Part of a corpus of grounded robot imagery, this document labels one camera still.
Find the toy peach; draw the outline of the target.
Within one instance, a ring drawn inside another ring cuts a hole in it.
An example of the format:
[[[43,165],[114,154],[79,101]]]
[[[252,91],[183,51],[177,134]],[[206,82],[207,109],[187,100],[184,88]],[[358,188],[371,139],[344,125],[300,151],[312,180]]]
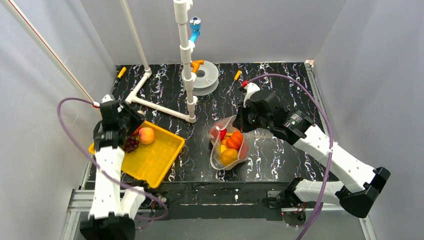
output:
[[[142,127],[138,131],[138,135],[143,145],[150,145],[156,139],[155,131],[151,127]]]

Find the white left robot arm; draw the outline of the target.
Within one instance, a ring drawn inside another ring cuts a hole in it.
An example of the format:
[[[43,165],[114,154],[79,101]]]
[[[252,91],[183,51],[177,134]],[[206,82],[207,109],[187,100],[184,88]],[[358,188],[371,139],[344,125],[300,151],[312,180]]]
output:
[[[141,204],[145,195],[142,187],[130,187],[121,199],[123,146],[145,118],[119,100],[105,100],[99,109],[102,119],[93,130],[98,165],[93,202],[79,231],[86,240],[133,240],[138,209],[135,204]]]

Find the yellow toy bell pepper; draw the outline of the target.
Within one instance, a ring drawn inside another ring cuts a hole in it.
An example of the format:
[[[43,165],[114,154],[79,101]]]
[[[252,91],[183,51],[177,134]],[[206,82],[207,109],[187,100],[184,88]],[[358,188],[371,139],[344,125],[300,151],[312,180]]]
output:
[[[229,139],[229,137],[224,137],[223,140],[220,142],[221,145],[226,145],[227,140]]]

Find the toy orange fruit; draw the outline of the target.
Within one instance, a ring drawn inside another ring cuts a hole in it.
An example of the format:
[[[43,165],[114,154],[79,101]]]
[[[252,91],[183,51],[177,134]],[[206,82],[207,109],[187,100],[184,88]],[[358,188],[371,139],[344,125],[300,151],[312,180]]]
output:
[[[228,148],[220,154],[220,163],[223,166],[228,166],[238,159],[238,151],[233,148]]]

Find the clear polka dot zip bag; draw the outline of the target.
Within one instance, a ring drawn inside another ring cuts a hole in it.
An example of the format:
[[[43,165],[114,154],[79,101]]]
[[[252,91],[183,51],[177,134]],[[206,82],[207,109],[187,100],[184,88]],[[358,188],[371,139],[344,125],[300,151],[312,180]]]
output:
[[[215,170],[231,170],[248,158],[249,143],[245,134],[233,127],[235,119],[235,115],[220,119],[209,130],[209,161]]]

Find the orange toy pumpkin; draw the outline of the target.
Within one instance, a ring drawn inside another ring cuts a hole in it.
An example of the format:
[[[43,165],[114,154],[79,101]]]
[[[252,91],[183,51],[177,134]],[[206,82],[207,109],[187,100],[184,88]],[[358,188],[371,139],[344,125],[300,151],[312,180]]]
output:
[[[244,136],[242,133],[240,131],[235,131],[234,133],[228,133],[227,136],[229,139],[226,142],[226,146],[230,149],[236,149],[238,151],[244,141]]]

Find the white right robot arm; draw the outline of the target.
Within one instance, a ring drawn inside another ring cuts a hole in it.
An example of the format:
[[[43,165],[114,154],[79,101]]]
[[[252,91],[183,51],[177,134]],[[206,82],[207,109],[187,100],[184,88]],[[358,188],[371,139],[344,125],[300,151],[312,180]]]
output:
[[[305,152],[322,165],[331,157],[329,171],[338,181],[325,185],[321,201],[341,206],[349,214],[365,218],[391,173],[367,165],[330,138],[299,110],[287,110],[269,90],[244,90],[233,127],[242,133],[258,128]]]

